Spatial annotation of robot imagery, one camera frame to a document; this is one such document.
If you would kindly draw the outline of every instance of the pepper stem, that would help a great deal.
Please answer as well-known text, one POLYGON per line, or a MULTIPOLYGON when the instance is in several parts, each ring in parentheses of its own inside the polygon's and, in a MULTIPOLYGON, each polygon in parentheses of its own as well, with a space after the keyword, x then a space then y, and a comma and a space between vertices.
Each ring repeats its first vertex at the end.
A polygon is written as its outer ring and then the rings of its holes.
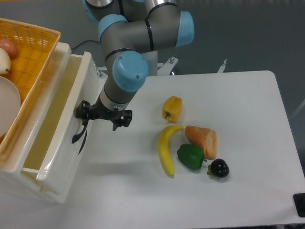
POLYGON ((167 118, 168 116, 171 116, 171 113, 169 113, 168 111, 166 111, 165 113, 166 113, 165 118, 167 118))

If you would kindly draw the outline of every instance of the white plastic drawer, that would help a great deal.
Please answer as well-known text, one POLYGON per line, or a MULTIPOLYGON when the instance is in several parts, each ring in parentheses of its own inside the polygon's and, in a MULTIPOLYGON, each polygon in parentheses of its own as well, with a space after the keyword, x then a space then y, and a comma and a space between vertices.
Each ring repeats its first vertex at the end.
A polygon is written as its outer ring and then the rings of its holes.
POLYGON ((41 191, 51 195, 66 195, 81 159, 81 148, 91 129, 72 144, 72 137, 83 126, 75 118, 75 108, 82 100, 95 103, 98 96, 98 76, 92 56, 71 55, 61 83, 25 160, 22 171, 41 185, 41 191))

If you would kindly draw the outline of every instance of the wicker basket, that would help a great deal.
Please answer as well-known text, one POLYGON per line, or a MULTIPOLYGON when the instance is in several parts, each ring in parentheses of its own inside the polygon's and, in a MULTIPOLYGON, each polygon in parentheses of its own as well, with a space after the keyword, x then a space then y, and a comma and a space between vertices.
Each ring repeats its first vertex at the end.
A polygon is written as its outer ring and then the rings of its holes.
POLYGON ((2 75, 18 88, 21 98, 19 113, 0 139, 0 160, 7 159, 5 148, 26 114, 39 85, 43 71, 60 39, 61 33, 40 26, 0 18, 0 39, 7 38, 16 44, 19 54, 11 61, 11 73, 2 75))

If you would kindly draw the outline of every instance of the yellow bell pepper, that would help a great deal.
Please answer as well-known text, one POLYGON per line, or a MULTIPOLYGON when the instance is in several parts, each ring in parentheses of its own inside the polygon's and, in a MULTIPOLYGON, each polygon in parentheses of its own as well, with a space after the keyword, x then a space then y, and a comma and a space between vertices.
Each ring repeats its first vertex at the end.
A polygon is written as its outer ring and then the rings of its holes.
POLYGON ((162 109, 163 118, 174 123, 178 120, 182 109, 182 99, 172 96, 166 100, 162 109))

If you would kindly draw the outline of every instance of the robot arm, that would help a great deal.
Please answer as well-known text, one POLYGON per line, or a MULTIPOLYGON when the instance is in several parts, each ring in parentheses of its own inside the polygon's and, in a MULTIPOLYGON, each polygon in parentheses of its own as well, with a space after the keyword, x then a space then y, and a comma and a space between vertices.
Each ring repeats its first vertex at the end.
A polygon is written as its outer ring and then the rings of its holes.
MULTIPOLYGON (((120 1, 84 1, 95 10, 120 9, 120 1)), ((179 11, 175 1, 145 0, 145 9, 148 17, 140 21, 128 22, 121 14, 108 14, 100 20, 98 32, 108 78, 95 104, 83 101, 78 106, 76 117, 83 123, 99 118, 112 121, 113 130, 120 126, 128 127, 132 111, 125 109, 149 73, 148 63, 141 53, 192 42, 193 19, 189 12, 179 11)))

